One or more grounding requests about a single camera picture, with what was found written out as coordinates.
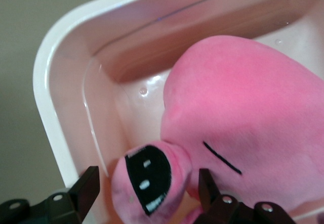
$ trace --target gray background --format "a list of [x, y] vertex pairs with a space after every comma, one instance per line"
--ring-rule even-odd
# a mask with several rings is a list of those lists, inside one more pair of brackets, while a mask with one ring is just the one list
[[91, 0], [0, 0], [0, 204], [32, 205], [64, 184], [32, 89], [37, 50], [65, 13]]

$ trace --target pink plush toy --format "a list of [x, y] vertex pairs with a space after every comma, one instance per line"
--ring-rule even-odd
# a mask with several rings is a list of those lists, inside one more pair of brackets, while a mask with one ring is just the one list
[[[190, 47], [164, 88], [161, 141], [121, 158], [114, 207], [126, 224], [167, 223], [198, 172], [247, 206], [289, 211], [324, 195], [324, 82], [282, 53], [233, 36]], [[192, 223], [194, 211], [183, 221]]]

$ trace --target plastic tub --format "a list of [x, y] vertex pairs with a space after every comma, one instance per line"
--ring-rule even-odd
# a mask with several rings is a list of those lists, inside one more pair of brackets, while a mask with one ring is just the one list
[[[89, 223], [121, 223], [110, 197], [116, 159], [159, 138], [169, 70], [216, 34], [260, 41], [324, 78], [324, 0], [95, 0], [48, 32], [35, 60], [35, 99], [65, 185], [100, 167]], [[185, 196], [171, 223], [196, 205]], [[317, 223], [322, 210], [324, 199], [290, 214]]]

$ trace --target black eye patch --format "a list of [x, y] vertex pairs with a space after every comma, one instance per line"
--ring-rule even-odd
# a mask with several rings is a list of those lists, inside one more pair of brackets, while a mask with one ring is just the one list
[[224, 157], [219, 155], [213, 148], [211, 148], [206, 142], [204, 142], [204, 146], [210, 150], [216, 157], [218, 157], [222, 162], [224, 162], [227, 166], [229, 166], [231, 169], [233, 169], [238, 174], [242, 175], [242, 171], [238, 168], [234, 167], [229, 161], [227, 161]]
[[164, 201], [171, 186], [171, 167], [165, 154], [146, 146], [125, 157], [127, 172], [143, 210], [151, 215]]

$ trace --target black bracket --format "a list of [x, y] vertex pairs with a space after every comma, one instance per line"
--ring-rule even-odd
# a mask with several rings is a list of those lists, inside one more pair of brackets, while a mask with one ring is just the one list
[[254, 209], [222, 195], [208, 169], [199, 170], [199, 197], [204, 213], [194, 224], [296, 224], [277, 204], [258, 202]]
[[0, 205], [0, 224], [79, 224], [85, 219], [100, 192], [99, 168], [89, 167], [68, 192], [49, 196], [29, 206], [25, 199]]

